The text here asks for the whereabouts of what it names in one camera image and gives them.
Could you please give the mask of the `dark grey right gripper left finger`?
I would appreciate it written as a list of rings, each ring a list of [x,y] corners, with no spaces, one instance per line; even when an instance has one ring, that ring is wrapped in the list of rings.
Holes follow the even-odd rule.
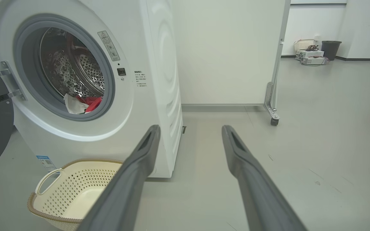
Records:
[[[132,231],[144,183],[153,172],[160,126],[152,125],[78,226],[79,231]]]

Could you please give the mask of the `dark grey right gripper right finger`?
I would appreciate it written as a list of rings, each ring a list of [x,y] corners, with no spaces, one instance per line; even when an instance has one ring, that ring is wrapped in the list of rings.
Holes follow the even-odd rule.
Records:
[[[306,227],[235,129],[222,126],[230,173],[238,180],[251,231],[305,231]]]

